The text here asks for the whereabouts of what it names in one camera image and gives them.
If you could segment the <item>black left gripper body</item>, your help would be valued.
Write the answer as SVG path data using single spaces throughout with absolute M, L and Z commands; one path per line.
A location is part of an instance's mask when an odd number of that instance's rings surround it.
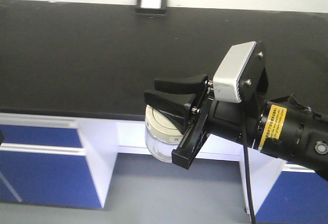
M 4 142 L 4 135 L 2 131 L 0 131 L 0 145 Z

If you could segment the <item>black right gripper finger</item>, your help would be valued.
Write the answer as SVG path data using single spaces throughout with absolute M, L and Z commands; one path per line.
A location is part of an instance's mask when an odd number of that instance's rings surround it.
M 207 80 L 208 76 L 205 74 L 184 78 L 156 78 L 154 88 L 170 94 L 199 94 L 204 90 Z
M 163 113 L 181 134 L 185 134 L 196 94 L 172 94 L 146 90 L 144 96 L 147 105 Z

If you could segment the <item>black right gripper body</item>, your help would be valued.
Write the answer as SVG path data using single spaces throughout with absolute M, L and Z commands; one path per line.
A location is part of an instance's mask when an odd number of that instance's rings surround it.
M 258 134 L 266 92 L 267 82 L 261 80 L 251 92 L 251 97 L 237 104 L 211 100 L 214 95 L 210 94 L 202 104 L 200 114 L 189 125 L 182 142 L 172 151 L 173 164 L 189 169 L 210 134 L 243 145 L 246 153 Z

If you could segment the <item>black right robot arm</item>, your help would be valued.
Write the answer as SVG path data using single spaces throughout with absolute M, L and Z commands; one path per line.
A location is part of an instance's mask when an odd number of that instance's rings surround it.
M 265 155 L 313 170 L 327 179 L 327 115 L 302 106 L 294 96 L 265 100 L 267 80 L 251 99 L 218 101 L 206 75 L 157 78 L 145 103 L 182 134 L 171 152 L 175 165 L 188 169 L 209 135 L 246 145 Z

